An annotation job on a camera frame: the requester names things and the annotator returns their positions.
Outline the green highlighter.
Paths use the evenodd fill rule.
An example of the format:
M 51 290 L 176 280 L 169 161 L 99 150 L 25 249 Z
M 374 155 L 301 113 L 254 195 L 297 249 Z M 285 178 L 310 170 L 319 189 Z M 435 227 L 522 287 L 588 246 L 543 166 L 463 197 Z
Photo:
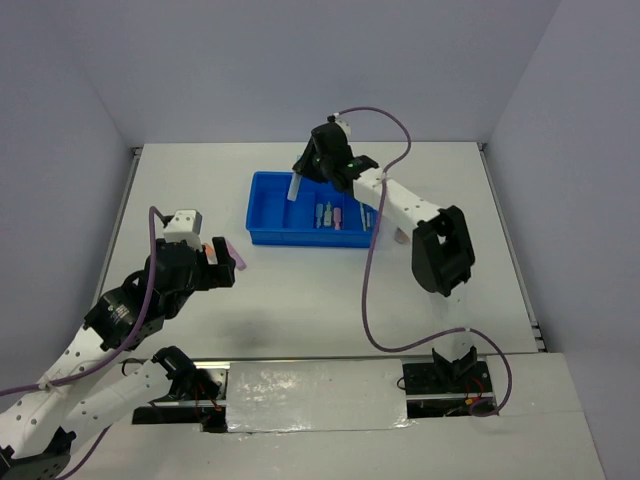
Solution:
M 334 220 L 333 220 L 333 205 L 331 202 L 327 202 L 324 208 L 323 213 L 323 227 L 324 228 L 333 228 Z

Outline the purple highlighter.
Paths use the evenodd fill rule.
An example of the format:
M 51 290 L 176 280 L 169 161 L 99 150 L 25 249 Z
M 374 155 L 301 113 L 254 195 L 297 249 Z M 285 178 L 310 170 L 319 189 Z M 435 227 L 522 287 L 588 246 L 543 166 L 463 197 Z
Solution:
M 244 271 L 247 268 L 246 262 L 243 260 L 243 258 L 240 256 L 240 254 L 233 247 L 233 245 L 231 244 L 231 242 L 229 240 L 225 240 L 225 243 L 226 243 L 226 247 L 227 247 L 229 255 L 235 261 L 236 269 L 239 270 L 239 271 Z

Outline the pink highlighter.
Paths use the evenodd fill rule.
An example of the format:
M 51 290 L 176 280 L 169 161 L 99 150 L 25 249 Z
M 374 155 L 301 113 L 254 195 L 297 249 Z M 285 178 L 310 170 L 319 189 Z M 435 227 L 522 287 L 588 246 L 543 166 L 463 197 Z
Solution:
M 342 229 L 342 209 L 340 207 L 333 209 L 333 226 L 335 230 Z

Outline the pink capped glue stick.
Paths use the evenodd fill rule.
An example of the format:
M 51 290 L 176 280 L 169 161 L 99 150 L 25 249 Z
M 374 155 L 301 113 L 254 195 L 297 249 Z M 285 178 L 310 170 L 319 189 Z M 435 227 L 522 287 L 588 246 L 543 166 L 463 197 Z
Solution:
M 401 229 L 397 229 L 395 232 L 395 241 L 400 244 L 406 244 L 409 238 Z

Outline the orange highlighter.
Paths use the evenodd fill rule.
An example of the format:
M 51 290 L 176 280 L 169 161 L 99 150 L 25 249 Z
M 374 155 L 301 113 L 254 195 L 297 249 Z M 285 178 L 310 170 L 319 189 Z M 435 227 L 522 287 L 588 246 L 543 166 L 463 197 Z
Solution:
M 203 247 L 208 260 L 212 263 L 216 263 L 217 257 L 214 248 L 208 243 L 204 243 Z

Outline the light blue highlighter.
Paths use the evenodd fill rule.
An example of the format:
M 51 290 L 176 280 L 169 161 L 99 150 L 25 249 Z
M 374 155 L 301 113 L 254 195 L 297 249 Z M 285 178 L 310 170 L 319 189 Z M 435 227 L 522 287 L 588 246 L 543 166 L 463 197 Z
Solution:
M 299 187 L 300 187 L 300 182 L 301 182 L 302 177 L 296 173 L 293 172 L 292 176 L 291 176 L 291 181 L 289 184 L 289 189 L 287 192 L 287 200 L 290 202 L 295 202 L 298 196 L 298 192 L 299 192 Z

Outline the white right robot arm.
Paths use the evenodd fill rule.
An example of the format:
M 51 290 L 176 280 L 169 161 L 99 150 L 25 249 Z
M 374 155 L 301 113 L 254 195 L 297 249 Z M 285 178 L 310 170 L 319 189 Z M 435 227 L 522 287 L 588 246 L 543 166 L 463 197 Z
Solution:
M 404 353 L 432 343 L 436 383 L 446 391 L 457 391 L 470 377 L 477 361 L 471 332 L 460 325 L 461 287 L 471 278 L 475 253 L 462 210 L 443 208 L 412 193 L 388 176 L 373 159 L 353 154 L 345 129 L 337 119 L 314 128 L 301 157 L 292 167 L 293 181 L 299 177 L 328 183 L 355 201 L 375 208 L 377 220 L 363 279 L 361 316 L 365 335 L 372 346 L 384 353 Z M 367 310 L 369 277 L 380 221 L 387 219 L 411 237 L 411 271 L 429 295 L 442 332 L 406 346 L 385 347 L 370 329 Z

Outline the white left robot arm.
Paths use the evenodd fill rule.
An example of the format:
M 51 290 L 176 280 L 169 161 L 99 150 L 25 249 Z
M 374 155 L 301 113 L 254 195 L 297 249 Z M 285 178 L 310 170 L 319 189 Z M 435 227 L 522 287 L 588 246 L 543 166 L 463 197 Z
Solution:
M 129 376 L 91 390 L 116 359 L 177 316 L 195 292 L 230 288 L 236 260 L 228 242 L 193 248 L 185 239 L 154 242 L 143 269 L 103 294 L 74 341 L 41 379 L 16 388 L 1 415 L 1 476 L 63 478 L 72 454 L 127 413 L 164 397 L 214 400 L 220 385 L 178 347 L 163 347 Z

